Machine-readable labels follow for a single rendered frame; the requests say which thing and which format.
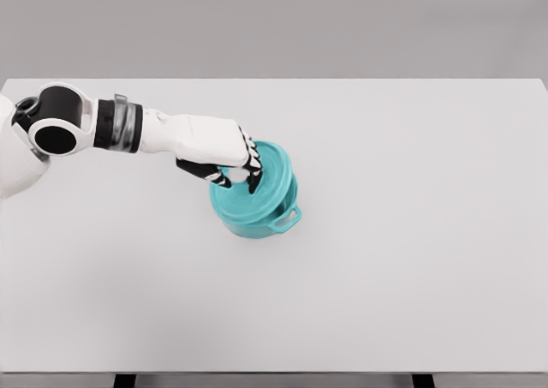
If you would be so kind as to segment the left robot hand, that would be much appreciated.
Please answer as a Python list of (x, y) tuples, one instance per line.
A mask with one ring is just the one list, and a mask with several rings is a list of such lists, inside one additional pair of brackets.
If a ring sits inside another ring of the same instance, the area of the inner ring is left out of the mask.
[(176, 166), (200, 179), (230, 188), (223, 167), (247, 171), (248, 192), (254, 194), (263, 176), (257, 146), (231, 119), (213, 116), (176, 116), (173, 122)]

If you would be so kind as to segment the teal pot lid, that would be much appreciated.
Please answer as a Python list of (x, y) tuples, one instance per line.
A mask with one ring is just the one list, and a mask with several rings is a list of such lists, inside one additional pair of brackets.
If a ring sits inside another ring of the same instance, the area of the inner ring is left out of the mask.
[(234, 182), (230, 188), (210, 186), (213, 209), (225, 223), (274, 221), (288, 213), (296, 202), (296, 178), (287, 152), (267, 141), (258, 141), (256, 146), (263, 173), (252, 194), (247, 182)]

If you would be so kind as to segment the teal pot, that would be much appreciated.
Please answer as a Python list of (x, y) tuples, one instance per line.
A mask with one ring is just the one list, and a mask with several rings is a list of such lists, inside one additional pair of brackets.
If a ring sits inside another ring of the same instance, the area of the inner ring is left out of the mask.
[(301, 210), (297, 206), (298, 183), (296, 181), (296, 202), (288, 213), (282, 215), (274, 221), (262, 221), (256, 224), (229, 224), (220, 220), (225, 227), (237, 236), (251, 239), (261, 239), (267, 236), (283, 234), (292, 228), (301, 219)]

